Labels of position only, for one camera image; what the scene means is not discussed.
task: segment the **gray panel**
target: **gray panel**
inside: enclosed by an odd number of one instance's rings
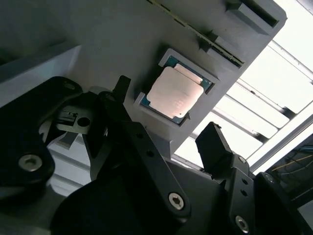
[[[90,86],[112,90],[120,75],[131,78],[125,100],[127,111],[133,120],[171,141],[173,153],[283,26],[286,15],[274,2],[256,0],[279,20],[272,35],[261,35],[226,12],[223,0],[159,2],[202,33],[213,31],[221,36],[236,48],[236,56],[245,64],[240,69],[229,69],[220,59],[199,50],[199,38],[193,32],[145,0],[4,1],[0,17],[6,24],[0,27],[8,37],[1,38],[0,42],[6,50],[16,52],[18,48],[22,55],[54,43],[48,42],[48,38],[52,41],[67,38],[82,45],[69,78],[85,90]],[[191,121],[179,130],[164,125],[133,105],[136,91],[168,47],[220,80],[208,95],[200,97],[189,112]]]

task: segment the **bolt hole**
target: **bolt hole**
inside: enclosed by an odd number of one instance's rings
[[[242,181],[245,185],[248,185],[248,182],[245,179],[242,179]]]
[[[143,138],[143,135],[140,134],[140,133],[136,134],[136,136],[137,136],[139,139],[142,139],[142,138]]]
[[[152,152],[152,151],[147,151],[147,155],[149,156],[149,157],[153,157],[155,154]]]
[[[246,192],[246,191],[244,191],[243,189],[242,189],[242,190],[240,190],[240,192],[243,194],[243,196],[248,197],[247,192]]]
[[[240,226],[242,227],[242,228],[246,228],[246,224],[243,222],[243,221],[239,221],[239,224],[240,224]]]
[[[177,205],[180,204],[180,200],[177,197],[173,197],[173,202],[175,202],[175,204],[177,204]]]
[[[90,120],[87,117],[81,117],[80,119],[78,119],[77,124],[81,127],[86,127],[90,125]]]
[[[36,165],[36,163],[37,163],[37,161],[33,158],[28,158],[25,160],[25,164],[29,165],[29,166],[34,166],[34,165]]]

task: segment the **black metal bracket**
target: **black metal bracket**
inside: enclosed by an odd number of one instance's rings
[[[81,93],[81,87],[71,80],[54,77],[0,109],[0,198],[25,191],[33,194],[35,190],[27,188],[45,186],[53,174],[54,161],[39,128],[66,101]]]

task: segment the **silver screw head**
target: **silver screw head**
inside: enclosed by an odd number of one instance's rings
[[[270,175],[265,175],[265,178],[267,178],[268,181],[270,181],[272,184],[274,184],[274,179]]]
[[[42,165],[43,161],[41,158],[34,154],[26,154],[19,160],[20,168],[29,172],[38,170]]]
[[[177,193],[175,193],[175,192],[170,193],[170,195],[168,196],[168,199],[169,199],[171,205],[176,210],[180,211],[184,207],[184,200]]]
[[[235,222],[236,222],[236,225],[239,227],[239,229],[244,234],[249,233],[249,226],[248,226],[247,222],[242,217],[240,217],[239,215],[236,216]]]
[[[65,83],[64,86],[68,89],[71,89],[71,90],[74,90],[75,89],[75,86],[70,84],[70,83]]]
[[[243,164],[246,164],[246,160],[242,156],[238,156],[238,158]]]

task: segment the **round hole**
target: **round hole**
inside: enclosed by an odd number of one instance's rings
[[[248,182],[245,179],[242,179],[242,181],[245,185],[248,185]]]
[[[147,151],[147,155],[149,156],[149,157],[153,157],[155,154],[152,152],[152,151]]]
[[[136,136],[137,136],[139,139],[142,139],[142,138],[143,138],[143,135],[140,134],[140,133],[136,134]]]
[[[81,127],[86,127],[90,125],[90,120],[87,117],[81,117],[80,119],[78,119],[77,124]]]
[[[240,192],[243,194],[243,196],[248,197],[248,194],[247,194],[247,192],[246,192],[246,191],[244,191],[244,190],[240,190]]]
[[[240,224],[240,226],[241,226],[242,228],[245,228],[245,227],[246,227],[246,224],[245,224],[243,221],[240,220],[238,223]]]

